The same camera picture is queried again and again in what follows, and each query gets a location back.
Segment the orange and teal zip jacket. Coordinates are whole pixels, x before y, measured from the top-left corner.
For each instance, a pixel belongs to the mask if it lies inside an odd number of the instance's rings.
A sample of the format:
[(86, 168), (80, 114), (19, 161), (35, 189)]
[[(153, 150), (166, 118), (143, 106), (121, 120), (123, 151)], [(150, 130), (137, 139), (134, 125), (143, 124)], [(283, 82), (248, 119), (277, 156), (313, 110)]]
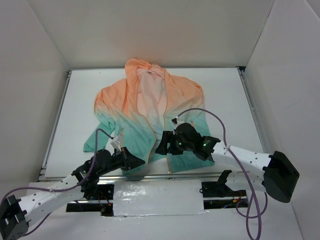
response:
[(162, 158), (155, 150), (163, 131), (174, 129), (172, 119), (178, 115), (201, 135), (210, 134), (198, 83), (139, 59), (128, 60), (124, 69), (125, 78), (95, 97), (93, 111), (99, 125), (84, 143), (84, 152), (104, 149), (110, 134), (122, 134), (121, 144), (150, 164)]

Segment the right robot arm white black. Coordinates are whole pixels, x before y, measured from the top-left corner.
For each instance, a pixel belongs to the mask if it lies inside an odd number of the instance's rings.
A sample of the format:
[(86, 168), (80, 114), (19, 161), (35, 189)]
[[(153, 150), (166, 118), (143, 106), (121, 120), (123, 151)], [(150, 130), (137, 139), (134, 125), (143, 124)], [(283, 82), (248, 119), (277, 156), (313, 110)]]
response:
[(280, 151), (259, 153), (225, 145), (216, 137), (201, 135), (186, 122), (179, 123), (173, 131), (164, 131), (155, 152), (160, 155), (192, 152), (203, 161), (240, 167), (241, 173), (232, 170), (222, 172), (217, 189), (223, 196), (253, 188), (279, 202), (288, 203), (300, 177), (298, 170)]

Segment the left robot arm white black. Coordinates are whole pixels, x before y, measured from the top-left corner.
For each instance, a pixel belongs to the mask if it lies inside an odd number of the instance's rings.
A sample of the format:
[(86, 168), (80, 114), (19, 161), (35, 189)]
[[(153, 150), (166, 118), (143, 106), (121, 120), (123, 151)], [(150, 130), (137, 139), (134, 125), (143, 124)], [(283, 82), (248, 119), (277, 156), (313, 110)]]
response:
[(33, 194), (20, 198), (14, 195), (19, 188), (10, 190), (0, 204), (1, 237), (4, 240), (17, 240), (31, 234), (31, 226), (39, 220), (44, 221), (63, 205), (83, 198), (95, 198), (101, 176), (117, 169), (133, 170), (144, 164), (144, 160), (132, 155), (126, 147), (114, 153), (102, 149), (70, 175), (48, 188), (33, 187)]

